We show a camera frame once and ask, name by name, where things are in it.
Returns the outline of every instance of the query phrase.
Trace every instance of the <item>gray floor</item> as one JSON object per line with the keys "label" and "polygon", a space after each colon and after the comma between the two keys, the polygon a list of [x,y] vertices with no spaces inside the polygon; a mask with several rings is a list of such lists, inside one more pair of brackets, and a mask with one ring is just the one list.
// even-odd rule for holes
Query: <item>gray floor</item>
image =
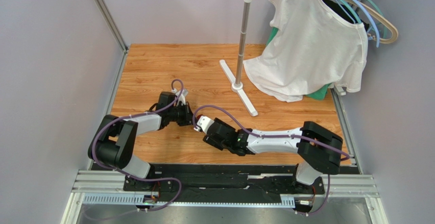
{"label": "gray floor", "polygon": [[[86,214],[92,218],[104,218],[118,215],[130,210],[133,206],[93,205],[84,206]],[[325,208],[318,214],[303,217],[295,215],[293,210],[272,208],[218,208],[218,207],[168,207],[150,213],[132,213],[107,221],[91,221],[81,217],[80,224],[87,223],[185,223],[185,224],[233,224],[233,223],[339,223],[368,224],[371,223],[364,198],[328,200]]]}

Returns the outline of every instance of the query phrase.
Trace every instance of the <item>white wall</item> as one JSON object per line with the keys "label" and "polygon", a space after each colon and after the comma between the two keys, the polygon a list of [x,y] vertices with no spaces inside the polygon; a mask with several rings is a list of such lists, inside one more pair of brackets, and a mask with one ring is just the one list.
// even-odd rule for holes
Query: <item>white wall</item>
{"label": "white wall", "polygon": [[[126,43],[238,43],[243,0],[105,0]],[[253,0],[247,43],[266,43],[275,8]]]}
{"label": "white wall", "polygon": [[59,223],[122,53],[93,0],[0,0],[1,223]]}
{"label": "white wall", "polygon": [[391,224],[433,223],[435,0],[373,1],[399,39],[369,50],[361,92],[343,98],[359,160]]}

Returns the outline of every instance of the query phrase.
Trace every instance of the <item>wooden table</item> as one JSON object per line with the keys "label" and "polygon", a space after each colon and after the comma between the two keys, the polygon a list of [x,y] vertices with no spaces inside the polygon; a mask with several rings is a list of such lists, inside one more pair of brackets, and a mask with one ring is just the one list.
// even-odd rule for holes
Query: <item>wooden table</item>
{"label": "wooden table", "polygon": [[[264,45],[248,44],[245,59],[261,55]],[[226,109],[246,128],[265,131],[301,127],[314,121],[342,136],[342,130],[330,94],[323,101],[305,97],[300,102],[280,102],[260,92],[243,72],[245,92],[258,111],[251,117],[219,66],[225,59],[235,73],[237,44],[133,44],[131,45],[112,114],[117,116],[146,111],[158,101],[162,91],[171,90],[171,81],[181,79],[189,94],[192,110],[205,104]],[[238,126],[224,113],[214,109],[201,111],[210,118],[218,117]],[[203,133],[175,123],[161,131],[136,138],[134,154],[151,163],[219,163],[219,164],[297,164],[299,155],[263,153],[240,157],[219,151],[202,141]]]}

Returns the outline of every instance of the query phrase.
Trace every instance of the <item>white shirt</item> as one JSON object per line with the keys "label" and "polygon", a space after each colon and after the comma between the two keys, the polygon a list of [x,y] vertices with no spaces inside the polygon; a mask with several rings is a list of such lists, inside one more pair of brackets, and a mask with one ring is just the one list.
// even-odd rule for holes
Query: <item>white shirt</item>
{"label": "white shirt", "polygon": [[286,102],[302,99],[326,84],[361,88],[367,34],[363,23],[342,19],[322,0],[269,0],[276,8],[270,25],[279,29],[245,71],[262,92]]}

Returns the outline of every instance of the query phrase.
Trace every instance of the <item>clothing rack pole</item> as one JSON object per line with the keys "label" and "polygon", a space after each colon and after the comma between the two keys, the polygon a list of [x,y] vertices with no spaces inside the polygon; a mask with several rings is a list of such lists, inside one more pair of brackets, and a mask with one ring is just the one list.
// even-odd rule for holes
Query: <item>clothing rack pole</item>
{"label": "clothing rack pole", "polygon": [[243,84],[241,82],[241,70],[243,68],[243,57],[245,55],[245,43],[246,43],[246,30],[248,28],[248,18],[249,18],[249,9],[251,6],[252,0],[244,0],[245,4],[243,7],[243,18],[241,21],[241,31],[240,31],[240,42],[238,47],[238,57],[237,57],[237,71],[236,76],[234,77],[233,73],[231,72],[230,68],[228,67],[225,60],[220,60],[219,63],[221,65],[221,68],[223,69],[225,75],[231,82],[231,90],[236,92],[242,102],[244,103],[245,107],[248,109],[248,112],[251,116],[257,116],[258,112],[255,110],[254,105],[252,105],[252,102],[249,100],[248,96],[246,95],[245,91],[243,90]]}

